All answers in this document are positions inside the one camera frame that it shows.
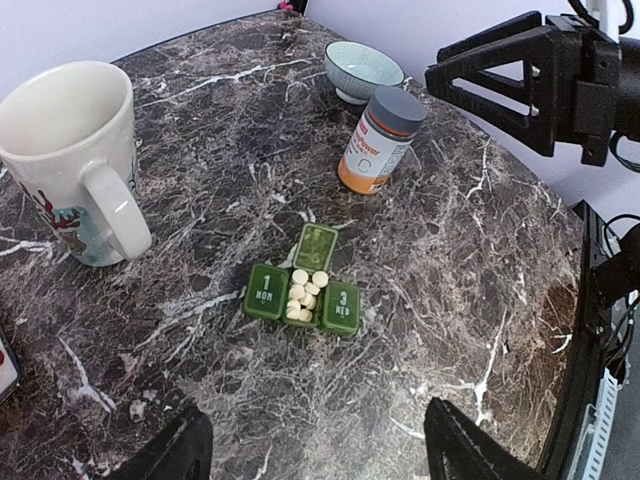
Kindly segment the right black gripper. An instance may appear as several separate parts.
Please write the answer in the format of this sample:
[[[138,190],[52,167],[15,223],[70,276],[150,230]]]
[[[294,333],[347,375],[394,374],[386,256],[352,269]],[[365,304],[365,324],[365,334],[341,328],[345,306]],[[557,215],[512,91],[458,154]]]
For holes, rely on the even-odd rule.
[[[580,146],[583,164],[603,165],[620,46],[576,15],[548,15],[545,24],[558,35],[557,79],[553,36],[541,13],[530,11],[439,49],[425,72],[427,90],[542,156],[553,155],[556,140]]]

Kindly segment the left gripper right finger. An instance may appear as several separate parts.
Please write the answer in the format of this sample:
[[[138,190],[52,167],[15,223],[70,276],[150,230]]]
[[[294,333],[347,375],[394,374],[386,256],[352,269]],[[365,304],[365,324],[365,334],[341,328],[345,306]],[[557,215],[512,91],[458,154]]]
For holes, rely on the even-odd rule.
[[[543,479],[448,400],[429,402],[423,426],[432,479]]]

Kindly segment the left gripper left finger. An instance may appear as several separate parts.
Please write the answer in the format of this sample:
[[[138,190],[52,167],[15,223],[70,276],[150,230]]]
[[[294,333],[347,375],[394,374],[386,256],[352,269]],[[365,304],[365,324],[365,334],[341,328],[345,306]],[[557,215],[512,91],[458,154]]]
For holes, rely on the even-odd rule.
[[[107,478],[207,480],[212,440],[209,417],[197,407],[189,406]]]

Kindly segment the orange pill bottle grey cap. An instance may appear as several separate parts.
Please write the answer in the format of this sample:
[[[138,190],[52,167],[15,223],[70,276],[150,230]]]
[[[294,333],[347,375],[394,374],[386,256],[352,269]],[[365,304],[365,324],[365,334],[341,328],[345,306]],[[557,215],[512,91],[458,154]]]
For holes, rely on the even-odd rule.
[[[420,101],[399,87],[375,89],[338,163],[350,190],[377,193],[411,146],[426,118]]]

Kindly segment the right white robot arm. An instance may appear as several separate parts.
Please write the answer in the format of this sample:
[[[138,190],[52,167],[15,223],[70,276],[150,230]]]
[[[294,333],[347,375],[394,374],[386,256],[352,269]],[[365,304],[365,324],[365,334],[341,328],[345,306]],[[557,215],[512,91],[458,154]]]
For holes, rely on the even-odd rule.
[[[428,92],[546,157],[558,142],[602,167],[621,138],[639,139],[639,42],[631,2],[574,1],[570,14],[530,11],[437,53]]]

